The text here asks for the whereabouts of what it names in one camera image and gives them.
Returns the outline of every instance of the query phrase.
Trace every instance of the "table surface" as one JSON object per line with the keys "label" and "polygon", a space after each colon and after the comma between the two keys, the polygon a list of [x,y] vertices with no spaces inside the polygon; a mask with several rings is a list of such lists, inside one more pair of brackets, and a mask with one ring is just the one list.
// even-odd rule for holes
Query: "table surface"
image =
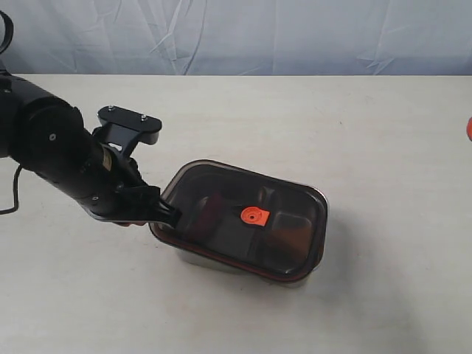
{"label": "table surface", "polygon": [[[165,187],[215,159],[320,189],[306,286],[182,262],[31,173],[0,221],[1,353],[470,353],[472,77],[25,75],[76,105],[160,118],[134,154]],[[0,205],[15,164],[0,162]]]}

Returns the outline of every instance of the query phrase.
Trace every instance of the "transparent lid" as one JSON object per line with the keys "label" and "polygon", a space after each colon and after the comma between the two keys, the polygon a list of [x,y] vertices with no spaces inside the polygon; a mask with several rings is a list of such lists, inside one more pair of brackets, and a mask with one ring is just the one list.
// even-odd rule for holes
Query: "transparent lid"
{"label": "transparent lid", "polygon": [[196,161],[162,197],[181,220],[172,232],[151,229],[174,246],[282,282],[303,278],[321,260],[327,202],[313,188]]}

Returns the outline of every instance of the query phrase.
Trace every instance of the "food container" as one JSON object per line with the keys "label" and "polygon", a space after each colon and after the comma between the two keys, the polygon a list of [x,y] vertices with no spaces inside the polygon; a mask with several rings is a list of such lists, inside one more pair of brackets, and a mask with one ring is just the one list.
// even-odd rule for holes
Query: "food container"
{"label": "food container", "polygon": [[182,217],[174,230],[151,231],[190,263],[292,284],[322,259],[328,205],[312,187],[199,160],[177,172],[162,198]]}

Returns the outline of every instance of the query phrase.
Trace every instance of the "white backdrop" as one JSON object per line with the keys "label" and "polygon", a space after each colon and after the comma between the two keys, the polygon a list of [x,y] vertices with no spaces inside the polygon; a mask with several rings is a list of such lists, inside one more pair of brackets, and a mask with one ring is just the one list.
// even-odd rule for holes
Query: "white backdrop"
{"label": "white backdrop", "polygon": [[472,74],[471,0],[0,0],[11,72]]}

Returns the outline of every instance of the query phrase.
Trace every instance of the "orange tab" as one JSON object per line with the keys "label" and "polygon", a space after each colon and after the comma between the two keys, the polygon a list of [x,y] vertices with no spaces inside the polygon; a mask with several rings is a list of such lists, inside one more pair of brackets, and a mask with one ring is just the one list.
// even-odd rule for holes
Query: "orange tab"
{"label": "orange tab", "polygon": [[467,136],[472,141],[472,118],[469,119],[469,123],[467,124]]}
{"label": "orange tab", "polygon": [[265,226],[270,214],[257,206],[248,206],[241,212],[241,220],[251,225]]}

